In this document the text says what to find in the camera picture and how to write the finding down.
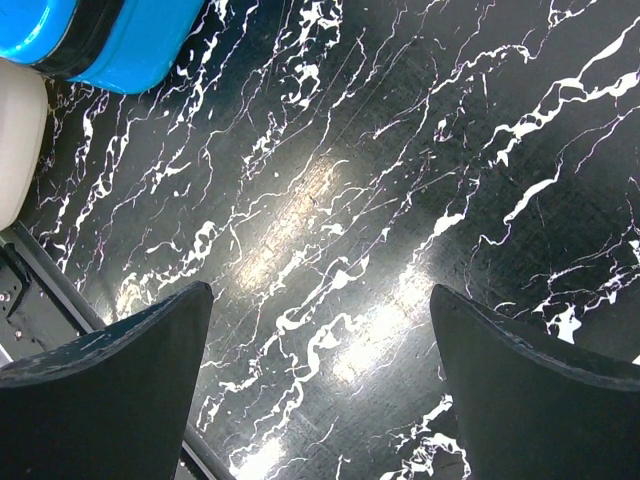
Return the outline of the blue fish print suitcase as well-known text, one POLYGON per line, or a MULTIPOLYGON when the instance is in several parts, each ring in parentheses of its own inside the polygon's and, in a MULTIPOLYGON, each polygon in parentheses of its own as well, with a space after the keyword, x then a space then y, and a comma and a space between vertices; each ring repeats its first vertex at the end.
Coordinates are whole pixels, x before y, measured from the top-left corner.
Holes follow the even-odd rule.
POLYGON ((3 1, 1 58, 42 76, 120 94, 163 81, 200 0, 3 1))

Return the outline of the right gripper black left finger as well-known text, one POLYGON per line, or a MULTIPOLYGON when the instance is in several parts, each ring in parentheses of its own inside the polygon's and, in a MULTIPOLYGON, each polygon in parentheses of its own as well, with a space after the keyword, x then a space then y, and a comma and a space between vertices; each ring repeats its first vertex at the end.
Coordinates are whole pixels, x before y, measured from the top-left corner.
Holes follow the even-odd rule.
POLYGON ((197 281, 2 367, 2 478, 173 478, 212 303, 197 281))

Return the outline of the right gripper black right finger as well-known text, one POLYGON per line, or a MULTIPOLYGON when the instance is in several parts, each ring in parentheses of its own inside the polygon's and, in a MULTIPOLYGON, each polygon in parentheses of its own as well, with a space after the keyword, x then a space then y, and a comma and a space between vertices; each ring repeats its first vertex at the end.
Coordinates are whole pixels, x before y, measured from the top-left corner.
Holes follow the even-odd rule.
POLYGON ((430 314, 477 479, 636 479, 639 367, 436 285, 430 314))

